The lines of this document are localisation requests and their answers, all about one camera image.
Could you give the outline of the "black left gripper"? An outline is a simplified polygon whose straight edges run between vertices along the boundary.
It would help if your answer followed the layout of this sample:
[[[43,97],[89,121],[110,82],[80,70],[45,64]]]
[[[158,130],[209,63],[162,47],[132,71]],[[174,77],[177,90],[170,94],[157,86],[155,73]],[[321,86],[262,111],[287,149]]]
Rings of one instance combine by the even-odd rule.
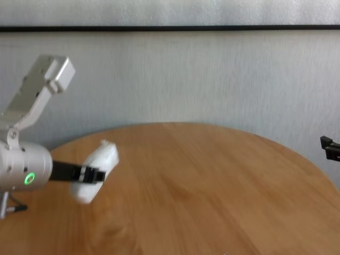
[[[106,177],[106,172],[98,168],[90,166],[80,166],[61,161],[53,161],[52,172],[50,175],[51,181],[77,182],[96,184],[103,182]]]

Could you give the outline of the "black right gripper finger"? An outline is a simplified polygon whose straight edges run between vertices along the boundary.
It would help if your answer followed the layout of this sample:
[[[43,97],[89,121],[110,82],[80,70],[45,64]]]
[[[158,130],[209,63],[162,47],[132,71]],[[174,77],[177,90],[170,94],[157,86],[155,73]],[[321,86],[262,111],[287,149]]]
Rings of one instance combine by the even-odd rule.
[[[326,153],[328,160],[339,160],[340,159],[340,145],[335,143],[331,138],[326,136],[320,137],[320,143],[322,149]]]

